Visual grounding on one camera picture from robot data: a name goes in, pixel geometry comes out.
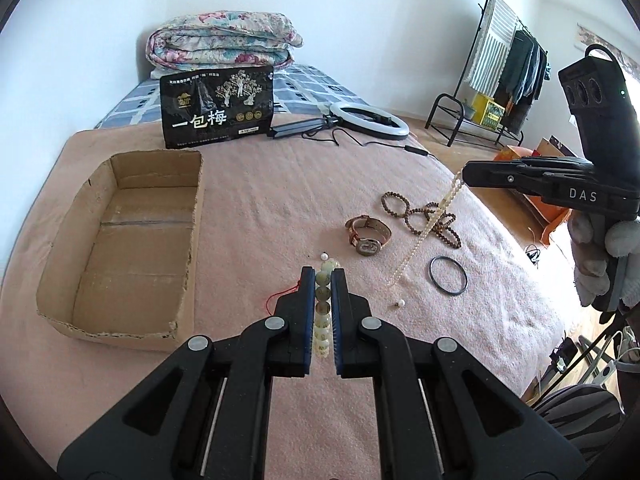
white wall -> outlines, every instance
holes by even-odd
[[[583,154],[578,129],[569,123],[571,114],[558,80],[559,70],[584,56],[584,50],[575,46],[578,23],[640,62],[640,41],[633,42],[627,39],[631,34],[622,36],[596,18],[568,9],[561,4],[543,2],[540,5],[536,37],[540,45],[549,51],[551,81],[545,81],[543,84],[540,99],[534,103],[523,127],[524,146],[528,148],[535,148],[542,137],[548,139],[554,135],[577,155]]]
[[[538,0],[506,0],[526,23]],[[305,39],[296,60],[312,64],[370,104],[427,116],[453,92],[484,0],[168,0],[168,16],[218,9],[273,10]]]
[[[136,48],[164,1],[21,0],[9,18],[0,34],[0,276],[66,139],[93,128],[144,76]]]

watch face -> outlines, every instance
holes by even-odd
[[[362,256],[373,256],[378,254],[382,249],[382,244],[378,240],[372,240],[371,238],[364,238],[358,241],[356,251]]]

hanging clothes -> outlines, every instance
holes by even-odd
[[[538,81],[538,68],[540,66],[540,46],[538,42],[533,46],[533,52],[531,54],[531,61],[529,63],[529,70],[527,71],[527,80],[524,85],[523,97],[529,96],[536,87]]]
[[[540,97],[540,93],[542,92],[542,83],[545,81],[548,63],[546,52],[540,48],[540,46],[538,46],[538,49],[538,67],[534,75],[532,91],[529,95],[522,97],[516,104],[513,101],[512,95],[506,91],[502,83],[498,85],[495,93],[494,100],[507,110],[500,123],[510,132],[519,132],[523,128],[524,122],[527,120],[527,116],[533,106],[533,102]]]
[[[480,36],[465,80],[474,90],[493,95],[504,70],[518,17],[504,0],[489,0],[482,17]]]
[[[523,95],[528,95],[532,90],[539,68],[538,42],[526,30],[517,30],[498,87],[503,86],[514,104],[517,104]]]

striped towel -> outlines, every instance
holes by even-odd
[[[478,92],[493,96],[513,41],[518,17],[504,0],[489,0],[465,80]]]

black rubber ring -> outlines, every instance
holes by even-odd
[[[454,263],[460,269],[460,271],[462,272],[462,275],[465,278],[465,284],[462,286],[460,290],[447,290],[436,281],[436,279],[433,277],[432,268],[433,268],[434,262],[436,262],[437,260],[447,260],[448,262]],[[435,286],[437,286],[442,292],[449,294],[450,296],[459,296],[460,294],[462,294],[466,290],[466,286],[469,283],[464,267],[460,265],[459,262],[457,262],[453,258],[449,258],[448,256],[436,256],[433,260],[431,260],[431,262],[429,263],[429,277],[431,278],[431,281],[434,283]]]

